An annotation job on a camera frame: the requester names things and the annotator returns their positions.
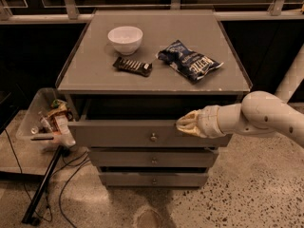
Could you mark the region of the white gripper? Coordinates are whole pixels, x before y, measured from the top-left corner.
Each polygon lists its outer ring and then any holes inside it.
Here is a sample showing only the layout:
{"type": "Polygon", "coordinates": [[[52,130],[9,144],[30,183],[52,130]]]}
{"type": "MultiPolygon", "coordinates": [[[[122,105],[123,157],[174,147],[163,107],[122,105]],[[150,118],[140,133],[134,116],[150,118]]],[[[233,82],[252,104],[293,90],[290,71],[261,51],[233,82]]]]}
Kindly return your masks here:
{"type": "Polygon", "coordinates": [[[177,129],[202,138],[224,137],[225,134],[220,130],[218,124],[218,111],[218,105],[208,105],[204,109],[193,110],[177,120],[177,129]]]}

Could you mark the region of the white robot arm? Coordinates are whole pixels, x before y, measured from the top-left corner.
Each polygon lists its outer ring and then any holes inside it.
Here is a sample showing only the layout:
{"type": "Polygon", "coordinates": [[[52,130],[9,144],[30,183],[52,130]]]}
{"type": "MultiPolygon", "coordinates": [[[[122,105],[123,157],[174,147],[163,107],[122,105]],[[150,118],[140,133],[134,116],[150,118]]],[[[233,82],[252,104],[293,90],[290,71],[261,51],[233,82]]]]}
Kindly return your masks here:
{"type": "Polygon", "coordinates": [[[265,91],[251,92],[239,104],[193,110],[176,121],[176,128],[209,139],[228,134],[268,137],[280,133],[304,146],[304,114],[265,91]]]}

